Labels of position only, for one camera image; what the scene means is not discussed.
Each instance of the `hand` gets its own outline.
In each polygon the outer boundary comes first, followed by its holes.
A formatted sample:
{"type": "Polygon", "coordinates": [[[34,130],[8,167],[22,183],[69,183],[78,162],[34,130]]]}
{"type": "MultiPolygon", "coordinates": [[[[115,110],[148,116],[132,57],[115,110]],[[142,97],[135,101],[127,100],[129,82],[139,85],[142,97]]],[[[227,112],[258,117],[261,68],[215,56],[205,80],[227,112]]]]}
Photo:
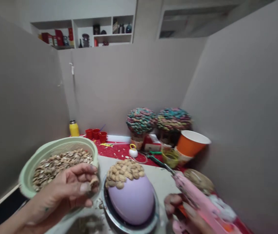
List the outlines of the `hand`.
{"type": "Polygon", "coordinates": [[[61,172],[19,211],[27,224],[25,228],[44,233],[72,208],[92,207],[86,194],[99,189],[97,171],[95,166],[81,163],[61,172]]]}
{"type": "Polygon", "coordinates": [[[187,203],[183,202],[182,194],[169,194],[165,200],[165,210],[169,220],[173,219],[175,209],[183,204],[188,218],[199,229],[202,234],[215,234],[207,222],[187,203]]]}

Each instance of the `orange paper cup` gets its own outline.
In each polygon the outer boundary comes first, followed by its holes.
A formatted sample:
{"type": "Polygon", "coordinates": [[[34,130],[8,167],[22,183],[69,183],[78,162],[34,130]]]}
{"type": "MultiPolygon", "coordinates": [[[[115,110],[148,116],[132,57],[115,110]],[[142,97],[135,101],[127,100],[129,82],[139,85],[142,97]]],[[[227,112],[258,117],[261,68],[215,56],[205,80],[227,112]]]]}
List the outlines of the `orange paper cup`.
{"type": "Polygon", "coordinates": [[[187,157],[194,157],[206,145],[209,145],[211,140],[199,133],[183,130],[177,144],[177,150],[187,157]]]}

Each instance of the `person's right hand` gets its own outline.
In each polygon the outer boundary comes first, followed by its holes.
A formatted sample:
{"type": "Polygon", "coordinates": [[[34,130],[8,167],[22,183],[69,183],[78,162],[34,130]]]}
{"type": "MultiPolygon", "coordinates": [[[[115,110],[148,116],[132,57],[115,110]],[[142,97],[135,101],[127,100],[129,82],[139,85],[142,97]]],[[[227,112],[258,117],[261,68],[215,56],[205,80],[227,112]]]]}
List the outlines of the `person's right hand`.
{"type": "Polygon", "coordinates": [[[187,203],[183,202],[182,194],[169,194],[165,200],[165,210],[169,220],[173,219],[175,209],[183,204],[188,218],[202,234],[215,234],[207,222],[187,203]]]}

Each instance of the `pink glue gun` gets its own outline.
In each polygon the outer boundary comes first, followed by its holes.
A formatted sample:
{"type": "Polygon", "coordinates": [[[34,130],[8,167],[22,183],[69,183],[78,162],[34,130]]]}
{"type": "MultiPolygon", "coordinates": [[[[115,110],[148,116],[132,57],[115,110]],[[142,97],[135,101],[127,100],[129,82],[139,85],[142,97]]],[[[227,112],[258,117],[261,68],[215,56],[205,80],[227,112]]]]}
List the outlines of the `pink glue gun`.
{"type": "MultiPolygon", "coordinates": [[[[225,222],[219,217],[220,211],[190,180],[182,174],[175,173],[170,168],[166,167],[166,169],[173,174],[177,188],[185,196],[189,205],[197,210],[198,214],[211,226],[216,234],[242,234],[233,223],[225,222]]],[[[196,228],[187,219],[173,221],[173,230],[175,234],[197,233],[196,228]]]]}

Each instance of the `colorful yarn ball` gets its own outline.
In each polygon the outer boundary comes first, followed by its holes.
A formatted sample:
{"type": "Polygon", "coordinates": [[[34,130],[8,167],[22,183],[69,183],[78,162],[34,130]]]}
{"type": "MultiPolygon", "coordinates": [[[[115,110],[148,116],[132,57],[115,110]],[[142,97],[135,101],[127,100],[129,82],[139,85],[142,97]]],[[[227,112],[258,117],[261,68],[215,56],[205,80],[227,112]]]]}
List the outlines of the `colorful yarn ball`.
{"type": "Polygon", "coordinates": [[[157,128],[167,132],[180,132],[189,130],[191,127],[191,116],[180,108],[165,108],[158,114],[157,128]]]}
{"type": "Polygon", "coordinates": [[[128,113],[126,124],[134,134],[150,133],[155,128],[156,115],[148,108],[136,108],[128,113]]]}

